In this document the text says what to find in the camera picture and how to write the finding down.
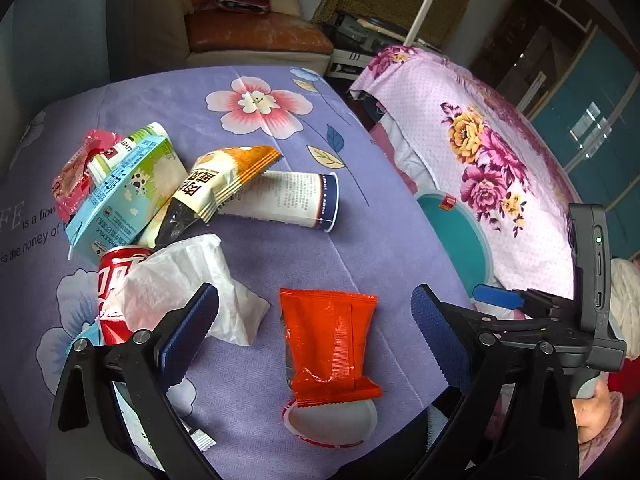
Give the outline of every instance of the pink floral bedspread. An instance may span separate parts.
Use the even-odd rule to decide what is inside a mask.
[[[506,288],[573,297],[566,211],[578,194],[533,126],[447,60],[390,47],[351,86],[380,101],[439,190],[474,213]]]

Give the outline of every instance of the blue textured pad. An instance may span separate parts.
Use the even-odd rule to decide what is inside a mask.
[[[524,300],[517,292],[489,285],[476,285],[474,299],[509,310],[515,310],[524,305]]]
[[[411,313],[429,345],[449,386],[466,395],[471,388],[469,355],[456,333],[436,306],[438,298],[418,286],[411,295]]]
[[[162,386],[179,384],[218,314],[218,291],[207,283],[195,304],[158,354]]]

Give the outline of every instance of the beige leather sofa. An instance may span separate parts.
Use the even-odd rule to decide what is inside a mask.
[[[265,16],[226,10],[188,14],[183,0],[134,0],[138,74],[229,64],[282,64],[324,73],[334,50],[301,17],[298,0],[270,0]]]

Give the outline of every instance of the green bucket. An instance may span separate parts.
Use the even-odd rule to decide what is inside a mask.
[[[451,211],[440,207],[445,194],[439,191],[422,195],[418,204],[447,251],[466,293],[472,297],[479,283],[491,283],[494,263],[485,234],[473,214],[460,202]]]

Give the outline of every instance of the purple tablecloth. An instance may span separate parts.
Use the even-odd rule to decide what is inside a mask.
[[[260,128],[234,134],[246,124],[242,110],[222,122],[225,112],[207,108],[207,95],[231,92],[240,76],[261,78],[272,91],[295,92],[274,92],[282,106],[279,122],[265,126],[273,137]],[[50,183],[88,129],[127,133],[153,121],[168,131],[187,168],[213,149],[267,143],[284,155],[276,170],[328,172],[308,146],[345,165],[332,170],[340,181],[340,209],[330,234],[232,217],[188,231],[218,234],[233,277],[271,307],[250,348],[204,341],[178,401],[184,413],[191,412],[191,425],[218,441],[206,457],[225,479],[327,478],[398,432],[446,387],[412,318],[413,288],[428,283],[455,304],[467,304],[467,298],[427,219],[382,152],[329,86],[301,69],[242,66],[146,76],[53,103],[39,116],[0,184],[0,385],[18,426],[43,461],[52,392],[66,350],[97,314],[96,269],[66,259],[68,241],[51,210]],[[365,372],[384,396],[375,400],[373,437],[357,448],[314,447],[282,423],[292,395],[285,380],[281,286],[380,298]]]

